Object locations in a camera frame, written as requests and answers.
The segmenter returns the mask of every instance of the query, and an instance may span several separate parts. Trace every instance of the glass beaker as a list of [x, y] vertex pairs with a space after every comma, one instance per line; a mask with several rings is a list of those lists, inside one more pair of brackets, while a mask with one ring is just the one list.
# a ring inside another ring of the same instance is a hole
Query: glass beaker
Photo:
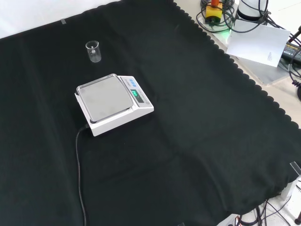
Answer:
[[102, 59], [100, 54], [99, 42], [98, 41], [89, 41], [86, 43], [87, 52], [90, 60], [93, 63], [97, 63]]

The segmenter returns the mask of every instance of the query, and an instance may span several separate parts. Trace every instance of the green lcd display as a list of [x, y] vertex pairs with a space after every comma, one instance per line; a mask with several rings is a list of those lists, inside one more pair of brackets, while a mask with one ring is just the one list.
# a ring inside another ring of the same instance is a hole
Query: green lcd display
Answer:
[[133, 96], [138, 101], [138, 103], [144, 103], [144, 101], [142, 100], [141, 96], [139, 95], [139, 93], [137, 92], [136, 89], [131, 89], [131, 91], [132, 91]]

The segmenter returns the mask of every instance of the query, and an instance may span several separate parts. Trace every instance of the white cylinder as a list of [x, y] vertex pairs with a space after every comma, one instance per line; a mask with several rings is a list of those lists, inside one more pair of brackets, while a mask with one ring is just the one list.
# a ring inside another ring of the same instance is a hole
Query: white cylinder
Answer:
[[[238, 15], [246, 20], [258, 20], [260, 17], [260, 13], [258, 9], [259, 0], [244, 0], [246, 4], [255, 8], [250, 8], [242, 1], [240, 1], [238, 6]], [[260, 10], [264, 11], [266, 8], [267, 0], [260, 0]]]

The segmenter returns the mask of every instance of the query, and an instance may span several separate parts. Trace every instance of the sheet of paper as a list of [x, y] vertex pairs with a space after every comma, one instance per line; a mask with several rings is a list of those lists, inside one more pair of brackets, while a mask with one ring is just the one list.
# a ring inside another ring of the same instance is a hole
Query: sheet of paper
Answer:
[[[236, 20], [234, 30], [247, 31], [256, 24]], [[227, 54], [277, 67], [290, 32], [259, 25], [247, 33], [231, 32]]]

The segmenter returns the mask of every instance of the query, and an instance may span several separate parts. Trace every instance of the black cable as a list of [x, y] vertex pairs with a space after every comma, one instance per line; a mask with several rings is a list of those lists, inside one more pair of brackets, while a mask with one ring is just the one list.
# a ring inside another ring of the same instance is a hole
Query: black cable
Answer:
[[256, 225], [259, 221], [261, 221], [261, 217], [263, 216], [263, 213], [264, 213], [264, 209], [262, 210], [262, 212], [260, 213], [260, 209], [259, 207], [256, 207], [256, 211], [259, 210], [259, 214], [257, 213], [257, 218], [255, 221], [253, 222], [245, 222], [245, 221], [241, 221], [241, 224], [244, 225], [244, 226], [253, 226], [253, 225]]
[[294, 67], [294, 65], [292, 65], [292, 68], [295, 72], [297, 72], [298, 75], [296, 75], [297, 77], [301, 78], [301, 74], [298, 72], [298, 70], [296, 70], [296, 68]]
[[287, 67], [284, 63], [281, 62], [281, 59], [280, 59], [279, 63], [281, 63], [281, 65], [286, 69], [285, 71], [288, 72], [288, 67]]
[[289, 225], [289, 226], [291, 226], [290, 225], [290, 223], [285, 219], [285, 217], [283, 217], [282, 216], [282, 214], [281, 213], [279, 213], [279, 211], [281, 210], [277, 210], [274, 206], [272, 206], [272, 204], [270, 204], [269, 202], [268, 202], [268, 204], [274, 209], [274, 210], [276, 210], [276, 212], [275, 213], [278, 213], [282, 218], [283, 218], [283, 220]]
[[268, 204], [268, 200], [265, 202], [265, 206], [264, 206], [264, 224], [265, 226], [267, 226], [267, 204]]
[[289, 74], [290, 74], [291, 79], [293, 80], [293, 83], [292, 83], [292, 84], [293, 84], [294, 86], [296, 86], [296, 87], [301, 87], [301, 83], [298, 82], [297, 80], [293, 79], [292, 74], [295, 75], [295, 76], [297, 76], [297, 77], [298, 77], [298, 75], [296, 75], [295, 73], [293, 73], [292, 70], [291, 70], [291, 68], [292, 68], [292, 65], [293, 65], [293, 60], [295, 59], [295, 57], [297, 56], [297, 54], [300, 53], [300, 52], [301, 52], [301, 49], [300, 49], [299, 51], [297, 51], [297, 52], [293, 55], [293, 57], [292, 57], [292, 59], [291, 59], [291, 62], [290, 62], [289, 65], [288, 65], [288, 72], [289, 72]]
[[77, 159], [77, 166], [78, 166], [77, 175], [78, 175], [79, 200], [80, 200], [81, 210], [83, 212], [84, 226], [87, 226], [87, 214], [86, 214], [85, 205], [84, 205], [82, 192], [81, 192], [80, 161], [79, 161], [79, 152], [78, 152], [78, 148], [77, 148], [77, 143], [78, 143], [79, 134], [87, 128], [89, 128], [88, 124], [83, 126], [82, 128], [80, 128], [77, 132], [76, 139], [75, 139], [76, 159]]
[[279, 210], [276, 210], [276, 212], [274, 212], [274, 213], [268, 215], [268, 216], [265, 217], [265, 218], [268, 218], [268, 217], [270, 217], [270, 216], [272, 216], [272, 215], [274, 215], [274, 214], [276, 214], [276, 213], [279, 213], [279, 211], [281, 211], [281, 210], [284, 208], [284, 206], [287, 205], [287, 203], [290, 201], [291, 197], [292, 197], [292, 196], [290, 196], [290, 198], [286, 201], [286, 203], [283, 204], [283, 206], [282, 206]]
[[234, 225], [239, 226], [242, 218], [243, 218], [243, 215], [240, 215], [237, 224], [235, 223], [236, 222], [236, 218], [235, 218]]
[[[210, 33], [221, 33], [221, 32], [226, 32], [226, 31], [234, 31], [234, 32], [237, 32], [237, 33], [247, 33], [247, 32], [250, 32], [250, 31], [253, 31], [254, 29], [256, 29], [259, 25], [261, 24], [266, 24], [266, 23], [269, 23], [270, 25], [276, 27], [276, 28], [281, 28], [281, 29], [284, 29], [283, 27], [279, 26], [278, 24], [276, 24], [272, 18], [269, 16], [271, 13], [268, 11], [268, 4], [269, 4], [269, 0], [266, 1], [266, 5], [265, 5], [265, 9], [264, 10], [261, 10], [260, 9], [260, 2], [261, 0], [258, 1], [258, 8], [254, 8], [250, 5], [248, 5], [246, 2], [244, 2], [243, 0], [241, 0], [241, 2], [245, 5], [247, 5], [248, 7], [254, 9], [254, 10], [258, 10], [259, 14], [260, 14], [260, 19], [258, 20], [258, 22], [255, 22], [255, 24], [257, 24], [256, 26], [254, 26], [254, 28], [248, 30], [248, 31], [236, 31], [234, 30], [232, 27], [235, 23], [235, 17], [234, 17], [234, 8], [233, 8], [233, 5], [234, 5], [234, 0], [221, 0], [220, 3], [223, 4], [223, 7], [222, 8], [219, 8], [219, 7], [215, 7], [215, 6], [211, 6], [210, 3], [211, 1], [210, 0], [201, 0], [201, 12], [197, 14], [197, 17], [196, 17], [196, 20], [197, 20], [197, 23], [199, 24], [199, 26], [207, 31], [207, 32], [210, 32]], [[204, 15], [204, 11], [206, 10], [206, 7], [207, 6], [211, 6], [213, 8], [218, 8], [222, 11], [223, 13], [223, 17], [224, 17], [224, 21], [223, 22], [220, 22], [220, 23], [212, 23], [211, 21], [209, 21], [206, 16]], [[206, 23], [209, 23], [209, 26], [218, 26], [218, 27], [221, 27], [221, 26], [226, 26], [227, 28], [226, 29], [222, 29], [222, 30], [219, 30], [219, 31], [213, 31], [213, 30], [210, 30], [210, 29], [207, 29], [205, 26], [203, 26], [200, 21], [198, 20], [198, 16], [202, 14], [204, 20]], [[293, 34], [290, 34], [290, 38], [293, 39], [293, 41], [295, 41], [299, 46], [301, 46], [301, 41], [298, 39], [298, 38], [295, 38]]]

